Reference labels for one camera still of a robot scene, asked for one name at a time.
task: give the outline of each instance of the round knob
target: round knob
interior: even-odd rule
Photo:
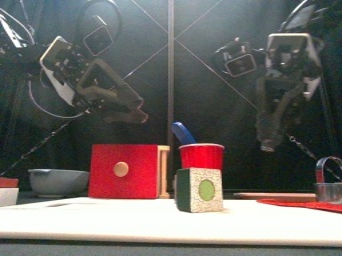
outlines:
[[[113,166],[113,174],[117,177],[124,177],[128,173],[128,164],[125,162],[118,162]]]

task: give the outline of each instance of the red wooden box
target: red wooden box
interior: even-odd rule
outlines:
[[[168,198],[168,150],[168,146],[152,144],[93,145],[88,196],[117,199]]]

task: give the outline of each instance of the bowl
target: bowl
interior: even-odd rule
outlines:
[[[85,191],[89,173],[62,169],[29,169],[29,184],[38,197],[76,196]]]

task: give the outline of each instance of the blue utensil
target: blue utensil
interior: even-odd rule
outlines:
[[[182,145],[196,143],[189,131],[180,122],[172,124],[170,130]]]

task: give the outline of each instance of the white surface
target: white surface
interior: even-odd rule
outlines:
[[[342,214],[224,200],[186,213],[173,200],[73,198],[0,208],[0,238],[342,247]]]
[[[18,188],[0,188],[0,206],[15,204]]]

